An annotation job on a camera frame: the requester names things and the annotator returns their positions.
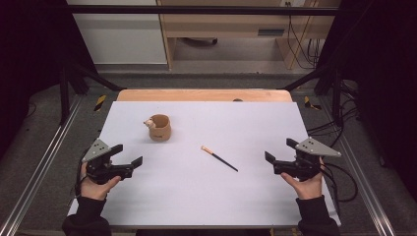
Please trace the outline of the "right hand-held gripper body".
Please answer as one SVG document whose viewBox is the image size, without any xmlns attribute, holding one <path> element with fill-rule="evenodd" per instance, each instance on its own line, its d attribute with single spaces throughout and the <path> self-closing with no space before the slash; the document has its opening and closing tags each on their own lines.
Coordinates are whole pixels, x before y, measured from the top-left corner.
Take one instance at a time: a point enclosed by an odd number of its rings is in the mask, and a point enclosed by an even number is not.
<svg viewBox="0 0 417 236">
<path fill-rule="evenodd" d="M 275 174 L 285 172 L 301 182 L 313 178 L 321 172 L 321 157 L 341 157 L 339 151 L 322 144 L 312 137 L 298 143 L 294 150 L 295 159 L 293 161 L 275 160 L 272 165 L 273 171 Z"/>
</svg>

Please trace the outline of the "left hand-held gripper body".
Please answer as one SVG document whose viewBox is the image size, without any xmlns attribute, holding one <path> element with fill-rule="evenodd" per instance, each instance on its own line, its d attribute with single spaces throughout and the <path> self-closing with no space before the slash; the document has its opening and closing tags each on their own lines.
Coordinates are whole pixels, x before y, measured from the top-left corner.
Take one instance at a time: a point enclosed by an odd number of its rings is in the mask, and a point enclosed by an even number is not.
<svg viewBox="0 0 417 236">
<path fill-rule="evenodd" d="M 101 139 L 96 139 L 82 157 L 82 163 L 87 165 L 87 175 L 96 184 L 105 184 L 115 176 L 120 176 L 124 180 L 133 175 L 134 169 L 130 168 L 130 164 L 112 164 L 113 155 L 110 155 L 112 148 Z"/>
</svg>

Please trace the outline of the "person's left hand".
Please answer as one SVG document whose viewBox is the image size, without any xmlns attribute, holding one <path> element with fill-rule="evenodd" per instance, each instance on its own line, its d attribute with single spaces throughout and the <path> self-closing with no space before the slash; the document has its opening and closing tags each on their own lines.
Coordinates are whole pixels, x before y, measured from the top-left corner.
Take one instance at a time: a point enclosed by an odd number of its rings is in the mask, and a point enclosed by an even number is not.
<svg viewBox="0 0 417 236">
<path fill-rule="evenodd" d="M 108 180 L 105 184 L 96 184 L 87 175 L 87 165 L 85 163 L 82 164 L 80 177 L 81 196 L 97 201 L 104 201 L 110 190 L 121 181 L 120 176 L 115 176 L 112 179 Z"/>
</svg>

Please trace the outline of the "person's right hand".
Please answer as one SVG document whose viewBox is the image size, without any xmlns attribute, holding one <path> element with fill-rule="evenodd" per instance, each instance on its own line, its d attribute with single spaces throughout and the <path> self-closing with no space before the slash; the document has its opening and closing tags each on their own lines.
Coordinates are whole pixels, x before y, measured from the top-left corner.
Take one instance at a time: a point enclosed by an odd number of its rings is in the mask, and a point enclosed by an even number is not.
<svg viewBox="0 0 417 236">
<path fill-rule="evenodd" d="M 296 192 L 300 200 L 311 200 L 319 198 L 323 194 L 323 174 L 319 172 L 313 178 L 300 182 L 289 174 L 282 172 L 281 178 L 289 184 Z"/>
</svg>

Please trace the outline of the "brown cup with animal figure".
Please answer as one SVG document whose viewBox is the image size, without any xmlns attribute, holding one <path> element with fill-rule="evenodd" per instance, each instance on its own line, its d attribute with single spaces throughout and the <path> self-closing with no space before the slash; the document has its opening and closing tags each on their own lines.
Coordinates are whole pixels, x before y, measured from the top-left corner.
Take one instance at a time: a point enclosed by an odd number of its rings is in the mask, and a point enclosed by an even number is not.
<svg viewBox="0 0 417 236">
<path fill-rule="evenodd" d="M 144 124 L 149 128 L 149 137 L 155 142 L 166 142 L 171 137 L 170 119 L 164 114 L 154 114 Z"/>
</svg>

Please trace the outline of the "yellow black tape strip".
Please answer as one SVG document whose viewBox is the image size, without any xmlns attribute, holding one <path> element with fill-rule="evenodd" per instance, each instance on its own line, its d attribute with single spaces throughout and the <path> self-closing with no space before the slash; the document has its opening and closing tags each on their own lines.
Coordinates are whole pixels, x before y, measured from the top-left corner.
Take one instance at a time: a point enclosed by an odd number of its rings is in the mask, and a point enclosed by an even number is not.
<svg viewBox="0 0 417 236">
<path fill-rule="evenodd" d="M 305 104 L 305 107 L 307 108 L 312 108 L 315 110 L 322 110 L 322 107 L 320 105 L 314 105 L 311 103 L 309 96 L 304 96 L 304 104 Z"/>
<path fill-rule="evenodd" d="M 100 108 L 102 107 L 102 104 L 103 104 L 103 103 L 104 103 L 104 101 L 105 101 L 105 98 L 106 98 L 106 95 L 104 94 L 104 95 L 101 95 L 101 96 L 97 99 L 97 102 L 96 102 L 96 105 L 95 105 L 95 107 L 94 107 L 93 111 L 99 111 L 99 110 L 100 110 Z"/>
</svg>

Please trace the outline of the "black chopstick with tan end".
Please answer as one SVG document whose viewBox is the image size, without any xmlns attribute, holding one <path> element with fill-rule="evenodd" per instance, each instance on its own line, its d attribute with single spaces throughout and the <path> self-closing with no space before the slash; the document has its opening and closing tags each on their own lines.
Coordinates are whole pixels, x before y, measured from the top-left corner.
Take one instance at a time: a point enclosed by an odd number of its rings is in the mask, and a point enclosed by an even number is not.
<svg viewBox="0 0 417 236">
<path fill-rule="evenodd" d="M 229 168 L 233 169 L 234 171 L 236 171 L 236 172 L 239 171 L 235 166 L 233 166 L 232 164 L 230 164 L 229 162 L 227 162 L 226 160 L 224 160 L 223 158 L 221 158 L 219 155 L 217 155 L 216 153 L 214 153 L 209 148 L 207 148 L 205 146 L 201 146 L 201 150 L 203 150 L 206 153 L 208 153 L 209 155 L 213 156 L 214 158 L 216 158 L 217 160 L 219 160 L 220 162 L 222 162 L 223 164 L 225 164 Z"/>
</svg>

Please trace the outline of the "white table sheet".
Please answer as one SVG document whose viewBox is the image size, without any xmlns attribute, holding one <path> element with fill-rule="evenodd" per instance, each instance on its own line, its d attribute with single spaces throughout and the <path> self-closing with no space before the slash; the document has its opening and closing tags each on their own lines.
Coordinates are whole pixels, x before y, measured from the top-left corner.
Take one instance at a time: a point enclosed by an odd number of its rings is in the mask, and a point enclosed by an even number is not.
<svg viewBox="0 0 417 236">
<path fill-rule="evenodd" d="M 144 122 L 170 119 L 171 137 L 155 142 Z M 113 226 L 132 228 L 239 228 L 290 226 L 300 213 L 295 191 L 265 159 L 293 160 L 286 139 L 308 135 L 294 102 L 115 101 L 101 139 L 115 164 L 143 164 L 113 188 L 102 212 Z M 205 146 L 236 172 L 201 150 Z"/>
</svg>

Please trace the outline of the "wooden table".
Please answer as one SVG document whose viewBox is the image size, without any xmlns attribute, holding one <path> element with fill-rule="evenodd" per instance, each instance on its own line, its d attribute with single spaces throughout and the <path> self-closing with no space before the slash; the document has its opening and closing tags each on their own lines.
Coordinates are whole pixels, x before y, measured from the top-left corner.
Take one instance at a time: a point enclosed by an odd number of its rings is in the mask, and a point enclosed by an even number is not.
<svg viewBox="0 0 417 236">
<path fill-rule="evenodd" d="M 123 89 L 117 101 L 272 101 L 292 102 L 292 97 L 284 89 L 233 88 L 150 88 Z"/>
</svg>

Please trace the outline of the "white cabinet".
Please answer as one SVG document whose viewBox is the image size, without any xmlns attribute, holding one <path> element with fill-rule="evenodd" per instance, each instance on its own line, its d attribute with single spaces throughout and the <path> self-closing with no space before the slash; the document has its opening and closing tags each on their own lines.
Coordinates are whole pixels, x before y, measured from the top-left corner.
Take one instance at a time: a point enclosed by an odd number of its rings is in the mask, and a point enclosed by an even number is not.
<svg viewBox="0 0 417 236">
<path fill-rule="evenodd" d="M 166 64 L 158 14 L 75 14 L 97 65 Z"/>
</svg>

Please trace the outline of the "black curtain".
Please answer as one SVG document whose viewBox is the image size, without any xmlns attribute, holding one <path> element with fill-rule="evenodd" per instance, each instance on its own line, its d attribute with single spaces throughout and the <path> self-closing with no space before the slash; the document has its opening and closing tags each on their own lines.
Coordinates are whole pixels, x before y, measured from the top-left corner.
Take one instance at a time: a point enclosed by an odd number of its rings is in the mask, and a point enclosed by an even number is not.
<svg viewBox="0 0 417 236">
<path fill-rule="evenodd" d="M 359 106 L 383 157 L 417 201 L 417 0 L 341 0 L 320 63 L 346 38 L 339 73 L 359 86 Z"/>
<path fill-rule="evenodd" d="M 27 116 L 30 97 L 59 83 L 61 65 L 31 10 L 39 10 L 40 19 L 77 63 L 95 70 L 73 15 L 55 9 L 66 4 L 67 0 L 0 0 L 0 159 Z"/>
</svg>

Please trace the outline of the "light wooden desk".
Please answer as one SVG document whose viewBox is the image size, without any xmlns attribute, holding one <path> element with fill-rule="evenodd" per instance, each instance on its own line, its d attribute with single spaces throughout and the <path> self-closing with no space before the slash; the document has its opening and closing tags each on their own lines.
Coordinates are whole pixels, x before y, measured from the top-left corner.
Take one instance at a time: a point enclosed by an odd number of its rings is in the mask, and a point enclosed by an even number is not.
<svg viewBox="0 0 417 236">
<path fill-rule="evenodd" d="M 228 6 L 337 8 L 341 0 L 156 0 L 159 6 Z M 266 37 L 274 39 L 285 66 L 293 69 L 307 54 L 302 45 L 309 39 L 324 41 L 332 16 L 274 15 L 174 15 L 160 16 L 163 34 L 176 38 Z"/>
</svg>

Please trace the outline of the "aluminium floor rail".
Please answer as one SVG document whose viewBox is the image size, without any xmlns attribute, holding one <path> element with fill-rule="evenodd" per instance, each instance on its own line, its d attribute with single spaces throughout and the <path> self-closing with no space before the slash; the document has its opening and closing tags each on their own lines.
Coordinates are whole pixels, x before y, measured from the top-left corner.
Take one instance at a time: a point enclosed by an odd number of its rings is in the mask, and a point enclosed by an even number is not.
<svg viewBox="0 0 417 236">
<path fill-rule="evenodd" d="M 319 139 L 342 153 L 340 158 L 327 158 L 327 162 L 333 164 L 332 170 L 338 186 L 338 199 L 334 198 L 333 202 L 341 220 L 342 234 L 396 236 L 365 169 L 359 163 L 358 155 L 348 142 L 349 126 L 358 114 L 354 102 L 343 100 L 340 104 L 342 127 L 338 127 L 331 118 L 331 101 L 320 96 L 319 102 L 323 106 L 326 121 L 329 121 Z"/>
<path fill-rule="evenodd" d="M 84 98 L 81 95 L 76 95 L 70 106 L 68 117 L 60 124 L 50 141 L 46 151 L 40 159 L 37 167 L 34 169 L 30 179 L 25 186 L 22 194 L 16 202 L 13 210 L 0 227 L 0 236 L 14 236 L 26 215 L 45 175 L 47 174 L 51 163 L 53 162 L 59 148 L 70 130 L 75 117 L 77 116 L 80 105 Z"/>
</svg>

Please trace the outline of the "black frame stand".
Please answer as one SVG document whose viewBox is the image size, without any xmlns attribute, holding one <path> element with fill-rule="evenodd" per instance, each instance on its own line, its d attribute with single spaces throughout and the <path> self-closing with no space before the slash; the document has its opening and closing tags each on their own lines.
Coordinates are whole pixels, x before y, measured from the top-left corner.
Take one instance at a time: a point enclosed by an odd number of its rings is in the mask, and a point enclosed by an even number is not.
<svg viewBox="0 0 417 236">
<path fill-rule="evenodd" d="M 63 125 L 70 116 L 69 86 L 73 87 L 76 94 L 86 94 L 89 91 L 89 86 L 86 84 L 85 78 L 93 79 L 95 82 L 113 91 L 123 90 L 122 87 L 119 87 L 100 76 L 98 72 L 87 69 L 80 64 L 64 65 L 59 74 L 61 125 Z"/>
<path fill-rule="evenodd" d="M 293 91 L 313 79 L 318 79 L 314 88 L 316 95 L 324 95 L 332 89 L 331 118 L 337 126 L 341 127 L 342 117 L 340 111 L 340 95 L 342 78 L 336 66 L 326 63 L 324 66 L 315 69 L 301 79 L 283 87 L 283 89 Z"/>
</svg>

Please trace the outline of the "black horizontal frame bar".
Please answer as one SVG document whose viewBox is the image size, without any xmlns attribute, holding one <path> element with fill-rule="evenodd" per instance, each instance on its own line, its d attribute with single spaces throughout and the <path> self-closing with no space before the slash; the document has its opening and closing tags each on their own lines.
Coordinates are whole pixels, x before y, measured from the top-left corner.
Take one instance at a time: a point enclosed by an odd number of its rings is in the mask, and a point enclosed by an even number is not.
<svg viewBox="0 0 417 236">
<path fill-rule="evenodd" d="M 338 8 L 239 7 L 239 6 L 123 6 L 68 5 L 73 14 L 171 14 L 171 15 L 257 15 L 257 16 L 336 16 Z"/>
</svg>

